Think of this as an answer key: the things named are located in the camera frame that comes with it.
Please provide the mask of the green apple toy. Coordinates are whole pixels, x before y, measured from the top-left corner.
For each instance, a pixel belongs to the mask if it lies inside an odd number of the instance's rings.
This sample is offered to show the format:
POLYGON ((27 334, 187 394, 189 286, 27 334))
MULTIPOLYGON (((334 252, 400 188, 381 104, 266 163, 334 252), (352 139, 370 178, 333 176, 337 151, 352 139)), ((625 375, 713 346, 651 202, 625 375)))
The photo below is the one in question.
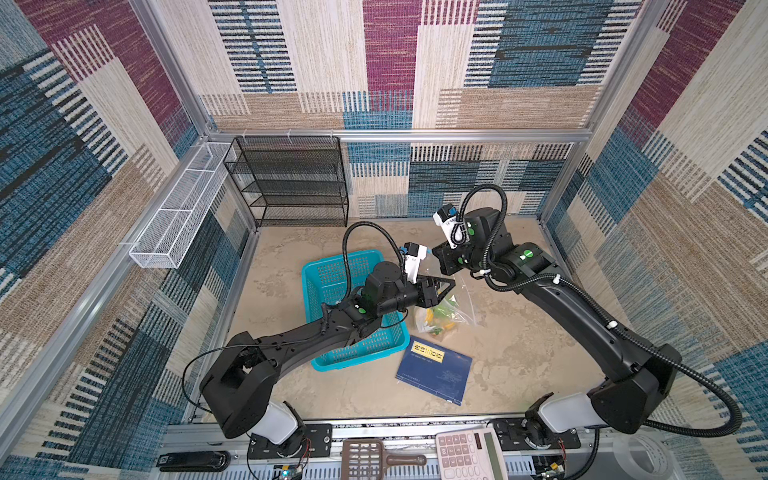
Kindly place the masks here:
POLYGON ((441 303, 433 308, 434 316, 436 318, 445 318, 454 321, 457 318, 457 307, 450 303, 441 303))

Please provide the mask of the clear zip top bag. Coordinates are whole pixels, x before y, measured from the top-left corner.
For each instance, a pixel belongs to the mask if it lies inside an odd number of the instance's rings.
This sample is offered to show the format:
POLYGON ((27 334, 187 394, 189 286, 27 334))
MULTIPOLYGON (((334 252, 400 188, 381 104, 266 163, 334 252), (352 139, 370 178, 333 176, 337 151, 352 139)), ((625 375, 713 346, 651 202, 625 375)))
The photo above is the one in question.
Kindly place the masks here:
POLYGON ((455 286, 437 306, 428 309, 413 308, 413 326, 420 334, 442 341, 459 330, 478 325, 472 298, 461 272, 452 276, 443 274, 438 260, 431 253, 426 253, 423 258, 412 258, 410 255, 405 258, 409 278, 421 274, 455 281, 455 286))

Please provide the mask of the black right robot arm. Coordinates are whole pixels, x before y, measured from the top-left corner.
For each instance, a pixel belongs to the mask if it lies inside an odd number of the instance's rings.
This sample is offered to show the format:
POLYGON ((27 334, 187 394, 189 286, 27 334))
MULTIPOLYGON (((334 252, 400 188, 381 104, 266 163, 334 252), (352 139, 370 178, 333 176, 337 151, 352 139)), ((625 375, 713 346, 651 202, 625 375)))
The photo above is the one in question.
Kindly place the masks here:
POLYGON ((533 418, 547 429, 561 433, 576 427, 609 427, 633 434, 646 426, 682 436, 717 438, 741 427, 742 412, 723 388, 684 365, 671 345, 655 346, 618 322, 537 244, 514 243, 500 223, 499 210, 484 207, 462 214, 448 203, 433 219, 446 237, 433 249, 443 274, 466 269, 489 281, 494 291, 522 295, 564 328, 603 372, 604 381, 582 394, 559 399, 545 395, 532 407, 533 418), (728 419, 723 425, 691 428, 652 420, 677 374, 708 389, 725 405, 728 419))

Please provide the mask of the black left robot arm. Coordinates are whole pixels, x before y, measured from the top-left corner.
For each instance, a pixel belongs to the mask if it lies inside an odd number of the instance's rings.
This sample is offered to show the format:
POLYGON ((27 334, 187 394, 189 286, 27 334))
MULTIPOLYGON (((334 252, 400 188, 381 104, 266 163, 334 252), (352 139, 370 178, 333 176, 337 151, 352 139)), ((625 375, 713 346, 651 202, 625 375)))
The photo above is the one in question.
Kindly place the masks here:
POLYGON ((200 392, 223 435, 241 436, 262 420, 274 385, 296 367, 366 339, 388 314, 438 305, 454 287, 451 278, 421 274, 411 282, 397 264, 380 262, 363 285, 334 305, 324 304, 319 319, 272 336, 234 336, 204 375, 200 392))

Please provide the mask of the blue booklet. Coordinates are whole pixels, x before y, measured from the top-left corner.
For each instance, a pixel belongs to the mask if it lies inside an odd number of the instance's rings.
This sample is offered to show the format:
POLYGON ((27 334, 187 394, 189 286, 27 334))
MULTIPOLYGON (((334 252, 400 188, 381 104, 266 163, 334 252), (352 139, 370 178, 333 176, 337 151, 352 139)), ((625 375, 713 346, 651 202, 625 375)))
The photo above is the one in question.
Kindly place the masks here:
POLYGON ((404 350, 395 378, 461 406, 472 363, 467 355, 413 337, 404 350))

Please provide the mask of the pink calculator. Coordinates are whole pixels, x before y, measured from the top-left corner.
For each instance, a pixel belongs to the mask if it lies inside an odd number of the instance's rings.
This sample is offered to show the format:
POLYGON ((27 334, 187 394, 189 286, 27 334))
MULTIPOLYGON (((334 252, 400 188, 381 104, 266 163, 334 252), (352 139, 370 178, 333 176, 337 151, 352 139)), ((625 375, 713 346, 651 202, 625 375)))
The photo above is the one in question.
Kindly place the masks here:
POLYGON ((435 443, 442 480, 508 478, 501 446, 489 427, 438 433, 435 443))

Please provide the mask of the brown slotted spatula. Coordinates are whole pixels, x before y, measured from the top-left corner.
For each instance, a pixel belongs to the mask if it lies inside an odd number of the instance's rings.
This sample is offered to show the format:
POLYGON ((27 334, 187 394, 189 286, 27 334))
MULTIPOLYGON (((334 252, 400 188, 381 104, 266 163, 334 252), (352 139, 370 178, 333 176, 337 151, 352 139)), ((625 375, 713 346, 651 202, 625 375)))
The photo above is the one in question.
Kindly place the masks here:
POLYGON ((425 466, 423 454, 391 453, 378 439, 346 439, 342 445, 341 479, 383 479, 390 467, 425 466))

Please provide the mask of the clear tape roll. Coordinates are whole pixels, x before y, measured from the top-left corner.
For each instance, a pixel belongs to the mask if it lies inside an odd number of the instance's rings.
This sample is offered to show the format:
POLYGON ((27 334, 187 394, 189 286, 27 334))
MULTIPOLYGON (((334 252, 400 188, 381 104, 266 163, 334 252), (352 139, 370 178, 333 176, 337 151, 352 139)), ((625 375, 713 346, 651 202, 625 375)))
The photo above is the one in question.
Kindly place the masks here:
POLYGON ((667 480, 672 477, 672 453, 652 436, 619 434, 613 440, 612 450, 616 462, 631 479, 667 480))

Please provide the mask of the black stapler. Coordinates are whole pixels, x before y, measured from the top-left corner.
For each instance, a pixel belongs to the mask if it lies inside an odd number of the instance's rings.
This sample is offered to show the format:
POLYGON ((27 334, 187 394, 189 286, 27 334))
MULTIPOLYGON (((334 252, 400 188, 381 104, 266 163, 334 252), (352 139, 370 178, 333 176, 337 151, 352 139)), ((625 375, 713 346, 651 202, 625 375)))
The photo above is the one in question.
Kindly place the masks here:
POLYGON ((231 455, 227 451, 172 452, 159 456, 156 467, 161 472, 217 473, 228 468, 231 455))

